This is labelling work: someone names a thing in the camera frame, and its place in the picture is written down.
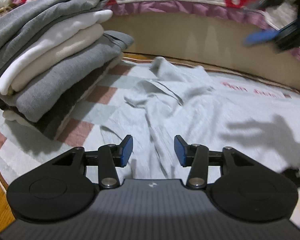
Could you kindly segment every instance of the folded white shirt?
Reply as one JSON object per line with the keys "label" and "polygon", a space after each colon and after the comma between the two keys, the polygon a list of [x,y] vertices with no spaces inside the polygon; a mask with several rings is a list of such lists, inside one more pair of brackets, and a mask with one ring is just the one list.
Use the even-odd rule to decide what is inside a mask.
{"label": "folded white shirt", "polygon": [[12,90],[15,92],[21,91],[33,78],[45,72],[64,58],[90,46],[98,40],[102,34],[103,28],[100,24],[94,24],[78,31],[74,36],[48,50],[20,71],[11,83]]}
{"label": "folded white shirt", "polygon": [[0,93],[7,95],[13,79],[27,65],[62,42],[68,40],[79,30],[95,23],[102,23],[112,17],[111,10],[82,13],[53,25],[34,44],[17,57],[0,77]]}

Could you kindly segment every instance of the beige headboard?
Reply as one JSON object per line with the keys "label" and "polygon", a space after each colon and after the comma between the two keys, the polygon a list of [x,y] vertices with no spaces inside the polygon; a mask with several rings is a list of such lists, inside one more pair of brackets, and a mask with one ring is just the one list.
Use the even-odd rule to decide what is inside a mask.
{"label": "beige headboard", "polygon": [[275,54],[271,45],[246,48],[253,25],[186,13],[149,12],[113,16],[102,24],[134,37],[127,50],[217,65],[256,75],[300,90],[300,61],[290,53]]}

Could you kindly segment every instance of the bed sheet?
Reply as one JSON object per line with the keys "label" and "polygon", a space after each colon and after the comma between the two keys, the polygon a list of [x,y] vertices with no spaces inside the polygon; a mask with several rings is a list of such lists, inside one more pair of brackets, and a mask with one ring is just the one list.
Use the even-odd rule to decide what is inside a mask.
{"label": "bed sheet", "polygon": [[[147,69],[150,60],[124,59],[109,70],[89,96],[77,104],[68,124],[54,141],[30,127],[5,120],[0,110],[0,178],[3,185],[10,184],[22,174],[72,147],[83,146],[86,151],[91,151],[104,144],[100,126],[125,102],[126,93],[139,81],[149,78]],[[208,74],[233,92],[239,90],[261,97],[286,100],[300,98],[298,93],[291,90],[269,86],[242,76],[215,71]],[[98,168],[87,167],[87,177],[92,182],[98,182]],[[299,201],[291,221],[300,227],[300,189]]]}

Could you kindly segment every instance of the folded dark brown garment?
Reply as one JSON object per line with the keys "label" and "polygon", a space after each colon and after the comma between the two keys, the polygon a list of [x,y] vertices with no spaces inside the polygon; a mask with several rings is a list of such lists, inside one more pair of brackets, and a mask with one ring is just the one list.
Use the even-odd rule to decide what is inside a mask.
{"label": "folded dark brown garment", "polygon": [[99,80],[108,72],[108,70],[116,66],[120,60],[116,57],[112,61],[107,62],[102,67],[90,72],[82,80],[74,84],[66,92],[64,92],[54,106],[46,112],[38,122],[30,122],[25,116],[18,111],[15,106],[8,106],[0,99],[0,109],[3,111],[10,110],[25,119],[30,125],[39,130],[43,135],[49,139],[57,137],[65,127],[68,117],[75,105],[81,99],[87,97]]}

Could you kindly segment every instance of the blue gripper pad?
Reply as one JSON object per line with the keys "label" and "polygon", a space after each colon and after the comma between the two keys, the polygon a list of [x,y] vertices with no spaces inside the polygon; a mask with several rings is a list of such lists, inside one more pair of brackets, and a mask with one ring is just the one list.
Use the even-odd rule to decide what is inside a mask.
{"label": "blue gripper pad", "polygon": [[280,31],[266,30],[252,33],[245,39],[244,44],[246,46],[251,46],[272,41],[279,34],[279,32]]}
{"label": "blue gripper pad", "polygon": [[174,137],[174,151],[178,157],[181,166],[186,165],[186,148],[178,140],[177,136]]}
{"label": "blue gripper pad", "polygon": [[133,149],[133,137],[130,136],[129,140],[125,145],[122,146],[122,155],[121,155],[121,167],[125,167],[128,163],[130,155]]}

